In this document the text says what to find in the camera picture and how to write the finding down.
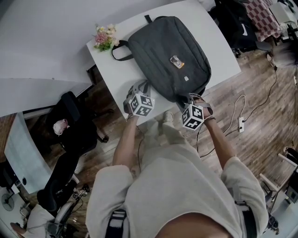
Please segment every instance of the fan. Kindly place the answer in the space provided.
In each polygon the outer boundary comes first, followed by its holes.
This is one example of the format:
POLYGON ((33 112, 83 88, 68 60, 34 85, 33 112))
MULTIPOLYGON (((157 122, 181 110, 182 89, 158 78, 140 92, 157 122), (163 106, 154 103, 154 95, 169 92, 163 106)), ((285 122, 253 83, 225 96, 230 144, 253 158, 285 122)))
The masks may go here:
POLYGON ((14 209, 14 200, 12 199, 13 195, 14 193, 12 195, 9 195, 8 193, 2 195, 1 203, 6 211, 10 212, 14 209))

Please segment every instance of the flower bouquet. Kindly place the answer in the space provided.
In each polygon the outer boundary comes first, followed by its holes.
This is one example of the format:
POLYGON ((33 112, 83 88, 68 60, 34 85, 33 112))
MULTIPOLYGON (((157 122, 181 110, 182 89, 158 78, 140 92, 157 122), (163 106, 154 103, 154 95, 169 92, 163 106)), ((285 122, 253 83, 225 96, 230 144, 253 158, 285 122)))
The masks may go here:
POLYGON ((119 41, 114 37, 116 33, 115 26, 113 24, 108 25, 107 29, 105 27, 99 27, 96 25, 97 34, 95 36, 95 46, 94 48, 99 49, 101 52, 117 46, 119 41))

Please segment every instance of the cube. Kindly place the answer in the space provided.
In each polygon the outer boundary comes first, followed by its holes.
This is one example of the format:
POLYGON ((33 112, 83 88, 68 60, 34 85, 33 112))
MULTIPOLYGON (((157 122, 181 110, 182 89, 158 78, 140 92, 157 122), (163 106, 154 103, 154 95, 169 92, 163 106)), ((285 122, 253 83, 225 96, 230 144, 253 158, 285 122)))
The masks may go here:
POLYGON ((183 127, 195 131, 204 122, 203 107, 189 105, 182 114, 183 127))
POLYGON ((146 117, 154 108, 154 102, 154 99, 136 93, 129 104, 134 115, 146 117))

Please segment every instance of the backpack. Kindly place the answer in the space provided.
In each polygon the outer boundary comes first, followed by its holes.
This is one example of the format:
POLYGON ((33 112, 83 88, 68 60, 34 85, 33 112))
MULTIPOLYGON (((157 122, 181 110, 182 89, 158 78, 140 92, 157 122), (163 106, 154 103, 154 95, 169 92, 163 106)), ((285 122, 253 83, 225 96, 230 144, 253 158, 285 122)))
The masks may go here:
POLYGON ((206 55, 187 27, 174 16, 158 17, 128 41, 120 40, 113 51, 126 46, 128 55, 118 61, 134 58, 150 84, 168 101, 177 102, 188 93, 202 95, 211 77, 206 55))

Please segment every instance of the shirt sleeve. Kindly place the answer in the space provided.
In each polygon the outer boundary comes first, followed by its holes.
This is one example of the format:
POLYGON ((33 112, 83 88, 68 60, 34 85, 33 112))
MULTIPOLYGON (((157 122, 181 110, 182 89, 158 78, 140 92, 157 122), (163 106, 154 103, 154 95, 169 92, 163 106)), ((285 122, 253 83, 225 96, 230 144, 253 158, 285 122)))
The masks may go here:
MULTIPOLYGON (((129 168, 115 165, 101 169, 95 178, 87 206, 86 226, 91 238, 104 238, 112 212, 121 208, 126 193, 133 183, 129 168)), ((129 223, 124 221, 123 237, 128 234, 129 223)))
POLYGON ((225 164, 221 179, 235 200, 245 201, 251 207, 257 236, 261 236, 268 224, 268 212, 265 195, 257 178, 237 157, 232 157, 225 164))

